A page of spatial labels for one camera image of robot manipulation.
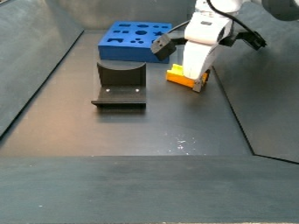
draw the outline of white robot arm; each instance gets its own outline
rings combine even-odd
[[[199,81],[211,67],[223,48],[219,42],[233,31],[234,21],[227,15],[237,16],[245,2],[263,5],[266,10],[282,20],[298,18],[299,0],[293,2],[294,15],[291,15],[293,8],[290,10],[282,5],[282,3],[290,5],[289,0],[198,0],[191,22],[185,31],[185,38],[189,40],[183,53],[183,75],[186,77]]]
[[[165,34],[153,44],[153,52],[161,60],[174,53],[175,45],[186,44],[183,75],[198,83],[202,82],[202,76],[221,54],[223,48],[221,41],[234,36],[234,22],[247,30],[249,39],[243,38],[243,40],[255,50],[267,45],[261,35],[235,18],[245,2],[262,5],[279,20],[299,19],[299,0],[198,0],[191,21],[185,23],[185,25],[189,24],[185,30],[185,41],[178,41],[171,34]]]

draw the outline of black cable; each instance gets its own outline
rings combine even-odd
[[[179,28],[182,28],[185,25],[187,25],[191,22],[191,20],[187,20],[186,22],[183,22],[182,24],[177,25],[170,31],[169,33],[174,32],[175,30],[178,30]]]
[[[211,0],[207,0],[207,3],[209,3],[209,5],[210,5],[210,8],[217,12],[217,13],[219,13],[223,17],[226,17],[226,18],[230,18],[233,21],[235,21],[241,26],[243,26],[245,27],[245,29],[250,32],[250,33],[253,33],[261,40],[263,40],[263,42],[265,42],[265,45],[263,46],[266,46],[267,45],[267,42],[265,41],[265,39],[261,37],[261,35],[255,32],[255,31],[253,31],[234,16],[231,16],[229,13],[226,13],[226,12],[223,12],[223,11],[221,11],[221,10],[218,10],[215,7],[214,7],[214,5],[213,5],[213,3],[211,3]]]

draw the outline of blue shape sorter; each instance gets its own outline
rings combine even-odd
[[[173,28],[171,24],[117,21],[98,43],[99,57],[103,60],[131,60],[154,63],[161,61],[151,51],[154,41]]]

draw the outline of orange block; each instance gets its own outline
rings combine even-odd
[[[195,81],[183,76],[183,66],[173,64],[173,70],[167,70],[166,79],[194,88]]]

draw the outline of gray floor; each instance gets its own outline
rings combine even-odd
[[[0,143],[0,157],[250,156],[214,73],[201,94],[165,79],[170,65],[147,64],[146,111],[99,111],[98,42],[86,31]],[[137,62],[102,61],[115,68]]]

